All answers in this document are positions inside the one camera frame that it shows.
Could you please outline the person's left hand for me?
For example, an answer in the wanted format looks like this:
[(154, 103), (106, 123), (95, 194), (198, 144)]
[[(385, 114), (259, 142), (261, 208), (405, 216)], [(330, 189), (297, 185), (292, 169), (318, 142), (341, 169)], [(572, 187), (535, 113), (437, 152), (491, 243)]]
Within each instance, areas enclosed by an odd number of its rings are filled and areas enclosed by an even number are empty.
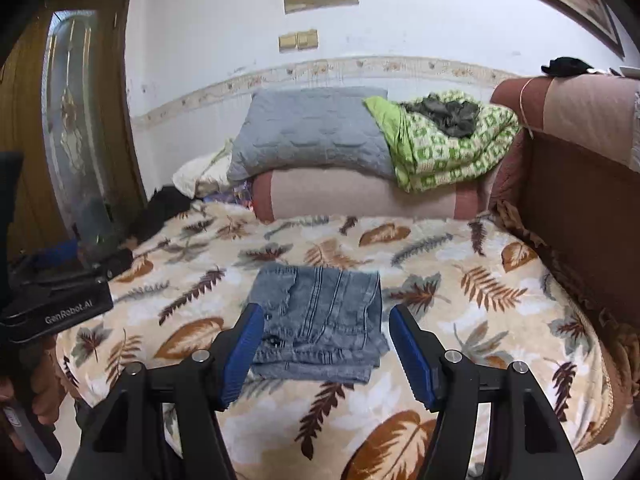
[[(38, 366), (29, 378), (30, 390), (34, 394), (32, 412), (37, 416), (40, 424), (53, 426), (60, 417), (60, 407), (66, 395), (55, 371), (52, 352), (55, 348), (55, 336), (47, 336), (42, 340), (43, 355)], [(1, 406), (14, 398), (14, 388), (9, 378), (1, 376)], [(26, 446), (17, 435), (12, 425), (4, 420), (1, 410), (1, 426), (10, 438), (18, 452), (26, 452)]]

